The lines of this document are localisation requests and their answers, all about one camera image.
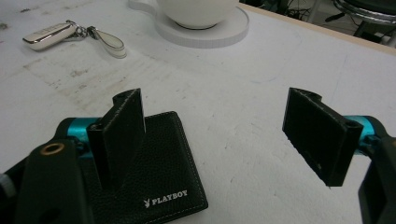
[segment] white table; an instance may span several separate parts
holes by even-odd
[[[62,119],[101,117],[113,95],[141,88],[147,116],[179,114],[209,201],[174,223],[361,222],[357,191],[369,159],[355,156],[344,186],[326,188],[282,132],[287,95],[314,91],[341,114],[378,118],[394,136],[395,49],[252,7],[242,42],[189,49],[162,39],[126,1],[109,3],[1,4],[1,172],[51,139]],[[90,38],[43,52],[23,45],[67,19],[118,36],[128,56],[112,58]]]

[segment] key ring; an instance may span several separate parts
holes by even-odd
[[[70,23],[72,26],[76,27],[76,31],[67,37],[64,41],[76,41],[76,40],[82,40],[85,37],[88,36],[87,28],[78,25],[77,23],[67,20],[67,23]]]

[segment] white leather keychain loop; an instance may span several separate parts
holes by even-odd
[[[87,31],[90,37],[99,40],[102,43],[105,50],[107,50],[107,52],[111,56],[119,59],[125,58],[126,50],[123,45],[123,42],[120,39],[118,39],[114,35],[110,35],[105,32],[99,31],[93,26],[88,27]]]

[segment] brass insert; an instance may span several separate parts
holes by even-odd
[[[56,153],[62,151],[63,149],[64,149],[63,143],[52,143],[52,144],[44,146],[41,149],[40,153],[41,153],[41,155],[44,155],[44,156],[50,156],[50,155],[53,155],[53,154],[56,154]]]

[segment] white saucer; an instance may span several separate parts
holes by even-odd
[[[224,48],[241,41],[248,34],[248,14],[240,7],[236,7],[225,21],[205,30],[189,30],[177,25],[160,10],[155,0],[129,0],[129,7],[151,14],[158,34],[184,47]]]

